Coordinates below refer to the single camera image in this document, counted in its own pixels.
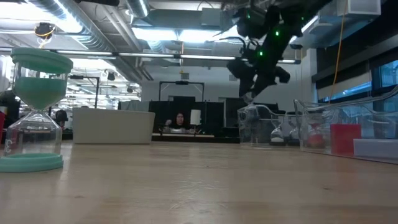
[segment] person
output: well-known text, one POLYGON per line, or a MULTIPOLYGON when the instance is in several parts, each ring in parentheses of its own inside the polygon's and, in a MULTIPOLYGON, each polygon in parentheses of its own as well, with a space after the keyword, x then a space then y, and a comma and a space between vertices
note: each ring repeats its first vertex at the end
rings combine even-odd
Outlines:
POLYGON ((177 116, 175 117, 174 121, 168 119, 165 125, 166 127, 174 129, 185 129, 185 130, 190 129, 190 125, 184 121, 184 115, 182 113, 177 113, 177 116))

